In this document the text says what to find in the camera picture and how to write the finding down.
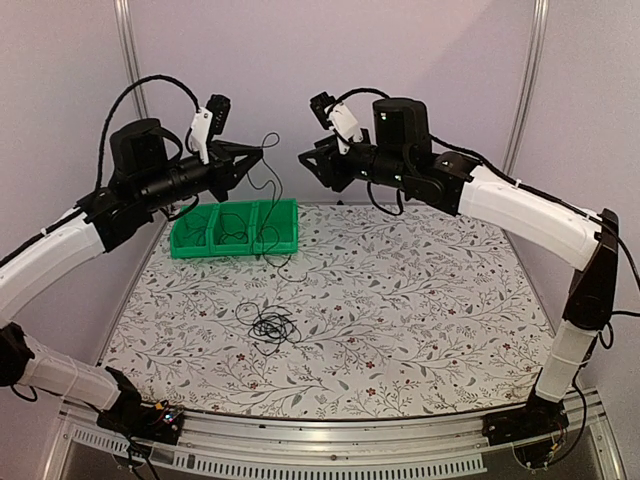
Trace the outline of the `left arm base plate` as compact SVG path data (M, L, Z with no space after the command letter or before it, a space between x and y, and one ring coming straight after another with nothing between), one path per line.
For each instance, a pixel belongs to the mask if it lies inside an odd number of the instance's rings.
M184 425L185 409L166 400L145 404L137 400L118 400L99 413L97 425L125 437L176 445Z

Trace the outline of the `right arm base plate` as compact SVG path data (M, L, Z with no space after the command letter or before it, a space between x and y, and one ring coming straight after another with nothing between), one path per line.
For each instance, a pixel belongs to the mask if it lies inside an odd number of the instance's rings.
M518 463L535 470L552 463L566 443L568 426L562 403L525 405L485 415L482 435L490 446L511 444Z

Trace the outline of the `green bin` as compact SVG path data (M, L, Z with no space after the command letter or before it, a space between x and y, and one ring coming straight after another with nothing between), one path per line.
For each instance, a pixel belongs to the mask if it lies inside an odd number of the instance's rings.
M249 256L255 240L256 202L219 203L210 233L213 257Z
M296 253L299 238L297 200L260 200L255 206L253 251L266 255Z
M193 259L212 256L210 233L218 210L218 204L198 205L174 222L169 236L172 258Z

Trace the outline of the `aluminium back right post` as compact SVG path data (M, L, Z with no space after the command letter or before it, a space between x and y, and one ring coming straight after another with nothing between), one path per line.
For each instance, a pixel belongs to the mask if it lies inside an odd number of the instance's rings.
M507 175L515 172L519 151L524 139L526 123L533 103L537 77L544 52L548 15L549 1L535 0L523 77L504 156L503 171Z

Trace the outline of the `aluminium back left post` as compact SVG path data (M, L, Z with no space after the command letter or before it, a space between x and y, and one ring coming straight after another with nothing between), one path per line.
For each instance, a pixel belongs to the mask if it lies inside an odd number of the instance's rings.
M114 0L114 10L120 48L124 61L127 80L130 84L141 78L131 9L128 0ZM137 86L131 92L134 111L138 118L148 116L148 107L144 89Z

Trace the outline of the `green bin left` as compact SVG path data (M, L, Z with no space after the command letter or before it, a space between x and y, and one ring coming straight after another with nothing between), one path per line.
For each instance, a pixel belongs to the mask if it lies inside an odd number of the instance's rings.
M172 258L193 259L212 256L210 233L218 210L218 204L198 205L174 222L169 236Z

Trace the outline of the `green bin middle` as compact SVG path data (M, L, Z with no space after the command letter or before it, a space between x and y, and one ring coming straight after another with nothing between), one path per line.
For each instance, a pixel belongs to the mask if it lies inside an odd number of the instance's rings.
M255 240L256 202L219 203L210 233L213 257L249 256Z

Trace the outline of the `aluminium post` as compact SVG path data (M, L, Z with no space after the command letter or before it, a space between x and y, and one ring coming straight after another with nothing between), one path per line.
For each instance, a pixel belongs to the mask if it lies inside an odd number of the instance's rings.
M544 52L548 15L549 1L535 0L523 77L504 156L503 171L507 175L515 172L519 151L524 139L526 123L533 103L537 77Z
M130 84L141 78L131 9L128 0L114 0L114 10L120 48L124 61L127 80ZM134 111L138 118L148 116L148 107L144 89L137 86L131 92Z

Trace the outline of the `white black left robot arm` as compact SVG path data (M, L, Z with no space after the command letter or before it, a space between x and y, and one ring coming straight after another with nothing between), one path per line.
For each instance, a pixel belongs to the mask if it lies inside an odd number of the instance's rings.
M14 317L36 296L77 267L115 250L156 213L204 191L224 202L262 159L260 147L218 139L220 126L197 121L193 154L169 156L181 140L159 120L134 121L114 132L114 170L106 185L77 201L1 261L1 384L71 398L90 405L100 422L128 434L164 424L173 428L175 407L148 404L133 383L111 367L93 367L52 350L26 334Z

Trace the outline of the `aluminium front frame rail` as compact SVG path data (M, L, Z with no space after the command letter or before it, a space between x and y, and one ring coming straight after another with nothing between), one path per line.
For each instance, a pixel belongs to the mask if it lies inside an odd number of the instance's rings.
M131 450L87 407L66 402L47 479L628 479L595 389L565 400L556 464L535 467L537 436L492 444L481 411L403 419L303 421L189 411L173 445Z

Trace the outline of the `green bin right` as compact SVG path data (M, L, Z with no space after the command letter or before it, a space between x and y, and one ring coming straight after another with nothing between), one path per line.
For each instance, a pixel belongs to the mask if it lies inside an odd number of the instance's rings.
M255 206L253 251L266 255L296 253L299 238L297 200L260 200Z

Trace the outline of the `floral patterned table mat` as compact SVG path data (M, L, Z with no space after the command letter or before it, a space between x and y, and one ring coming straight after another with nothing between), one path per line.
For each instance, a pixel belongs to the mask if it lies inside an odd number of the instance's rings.
M552 340L499 229L302 205L288 258L178 260L162 237L103 361L194 410L405 417L525 399Z

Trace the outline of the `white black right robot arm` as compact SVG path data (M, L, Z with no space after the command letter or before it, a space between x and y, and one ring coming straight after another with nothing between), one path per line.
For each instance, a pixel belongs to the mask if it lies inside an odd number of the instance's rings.
M613 314L617 215L573 206L506 175L480 153L437 138L419 100L381 94L372 104L374 130L368 132L347 107L348 97L322 92L309 101L329 135L298 159L324 187L341 192L355 180L387 186L397 202L417 200L489 223L573 269L551 351L525 404L485 415L482 433L495 445L566 428L563 400Z

